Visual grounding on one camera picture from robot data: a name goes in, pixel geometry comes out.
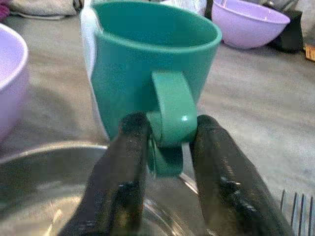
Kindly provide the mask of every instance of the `purple bowl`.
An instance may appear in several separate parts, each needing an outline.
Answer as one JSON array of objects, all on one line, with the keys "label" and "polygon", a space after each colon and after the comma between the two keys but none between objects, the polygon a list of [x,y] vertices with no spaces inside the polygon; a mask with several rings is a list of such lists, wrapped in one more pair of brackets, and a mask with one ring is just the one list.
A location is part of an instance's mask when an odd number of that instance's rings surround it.
[{"label": "purple bowl", "polygon": [[29,81],[24,39],[0,24],[0,142],[21,116]]},{"label": "purple bowl", "polygon": [[290,22],[280,12],[240,0],[214,0],[212,21],[222,31],[223,41],[235,48],[256,48],[275,39]]}]

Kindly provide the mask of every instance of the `teal mug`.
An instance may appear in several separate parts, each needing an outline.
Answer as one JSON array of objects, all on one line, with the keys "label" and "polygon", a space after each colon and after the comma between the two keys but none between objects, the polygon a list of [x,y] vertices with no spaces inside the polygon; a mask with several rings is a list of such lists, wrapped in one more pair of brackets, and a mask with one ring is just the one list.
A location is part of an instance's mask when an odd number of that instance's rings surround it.
[{"label": "teal mug", "polygon": [[196,103],[221,41],[208,19],[144,1],[90,1],[81,13],[94,111],[110,139],[120,120],[143,111],[150,121],[149,169],[183,169],[181,143],[194,139]]}]

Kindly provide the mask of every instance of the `fork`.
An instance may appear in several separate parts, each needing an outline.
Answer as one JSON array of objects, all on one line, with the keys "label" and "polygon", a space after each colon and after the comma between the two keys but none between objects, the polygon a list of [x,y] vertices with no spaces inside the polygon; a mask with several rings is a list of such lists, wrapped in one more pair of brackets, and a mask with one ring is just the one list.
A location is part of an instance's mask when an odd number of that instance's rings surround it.
[{"label": "fork", "polygon": [[[302,194],[301,200],[298,193],[294,194],[290,223],[295,236],[315,236],[314,235],[315,208],[313,204],[313,196],[311,197],[310,200],[309,209],[307,208],[307,203],[308,203],[307,197],[304,194]],[[288,207],[287,192],[283,190],[280,208],[284,215],[289,210],[287,209],[287,207]]]}]

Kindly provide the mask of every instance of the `stainless steel bowl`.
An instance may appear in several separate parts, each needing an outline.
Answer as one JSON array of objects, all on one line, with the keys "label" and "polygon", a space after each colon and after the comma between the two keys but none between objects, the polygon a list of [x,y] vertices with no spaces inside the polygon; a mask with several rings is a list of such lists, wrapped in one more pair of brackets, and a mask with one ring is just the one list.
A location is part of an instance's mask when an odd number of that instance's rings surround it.
[{"label": "stainless steel bowl", "polygon": [[[2,236],[54,236],[72,216],[95,162],[107,146],[62,142],[0,160]],[[193,181],[146,181],[142,235],[206,233]]]}]

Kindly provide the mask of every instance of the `table surface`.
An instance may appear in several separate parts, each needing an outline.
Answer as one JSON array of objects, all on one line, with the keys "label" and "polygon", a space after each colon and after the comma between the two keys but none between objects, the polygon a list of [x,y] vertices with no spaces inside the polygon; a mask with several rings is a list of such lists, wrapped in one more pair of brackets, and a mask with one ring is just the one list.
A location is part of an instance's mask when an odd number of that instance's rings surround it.
[{"label": "table surface", "polygon": [[[105,143],[92,116],[79,17],[6,24],[29,46],[31,82],[0,157],[50,142]],[[283,188],[315,195],[315,62],[221,45],[198,106],[230,132],[277,198]]]}]

